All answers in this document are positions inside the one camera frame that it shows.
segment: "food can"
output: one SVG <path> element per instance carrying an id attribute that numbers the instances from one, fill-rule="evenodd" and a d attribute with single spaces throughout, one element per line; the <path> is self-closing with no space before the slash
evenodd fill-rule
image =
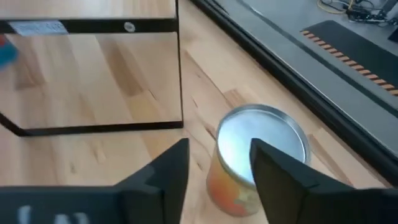
<path id="1" fill-rule="evenodd" d="M 206 185 L 214 203 L 236 217 L 255 214 L 261 207 L 249 158 L 252 138 L 309 162 L 308 140 L 284 112 L 266 105 L 244 105 L 229 112 L 218 126 Z"/>

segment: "striped edge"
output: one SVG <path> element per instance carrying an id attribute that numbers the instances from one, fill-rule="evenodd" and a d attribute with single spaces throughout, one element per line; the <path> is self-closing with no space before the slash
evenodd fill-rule
<path id="1" fill-rule="evenodd" d="M 356 61 L 351 60 L 349 57 L 345 56 L 343 52 L 340 52 L 339 50 L 332 47 L 330 44 L 327 44 L 325 41 L 321 40 L 321 38 L 315 36 L 310 31 L 303 30 L 301 31 L 301 34 L 303 34 L 308 39 L 314 41 L 314 43 L 319 45 L 321 48 L 323 48 L 324 50 L 326 50 L 336 58 L 340 59 L 346 65 L 350 66 L 352 69 L 355 69 L 357 72 L 359 72 L 366 78 L 378 84 L 381 88 L 385 89 L 393 96 L 398 97 L 398 88 L 386 82 L 385 80 L 379 78 L 376 74 L 373 74 L 371 71 L 365 69 L 362 65 L 358 64 Z"/>

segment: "can lid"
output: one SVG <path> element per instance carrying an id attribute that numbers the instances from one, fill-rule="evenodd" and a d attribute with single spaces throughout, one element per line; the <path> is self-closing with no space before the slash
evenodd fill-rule
<path id="1" fill-rule="evenodd" d="M 255 186 L 250 165 L 251 139 L 258 138 L 307 163 L 308 140 L 300 126 L 287 114 L 266 105 L 245 105 L 229 112 L 217 132 L 223 167 L 244 183 Z"/>

